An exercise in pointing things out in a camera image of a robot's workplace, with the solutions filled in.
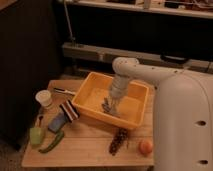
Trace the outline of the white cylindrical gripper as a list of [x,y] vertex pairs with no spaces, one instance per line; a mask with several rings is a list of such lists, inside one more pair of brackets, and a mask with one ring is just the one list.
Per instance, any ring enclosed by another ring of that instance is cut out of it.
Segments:
[[124,77],[116,75],[109,88],[109,95],[112,99],[121,99],[125,96],[127,92],[127,87],[131,79],[129,77]]

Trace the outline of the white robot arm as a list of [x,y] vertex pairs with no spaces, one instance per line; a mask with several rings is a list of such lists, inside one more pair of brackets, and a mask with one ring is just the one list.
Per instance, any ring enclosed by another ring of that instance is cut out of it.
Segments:
[[133,80],[155,87],[154,171],[213,171],[213,74],[126,57],[116,58],[112,67],[112,99],[121,99]]

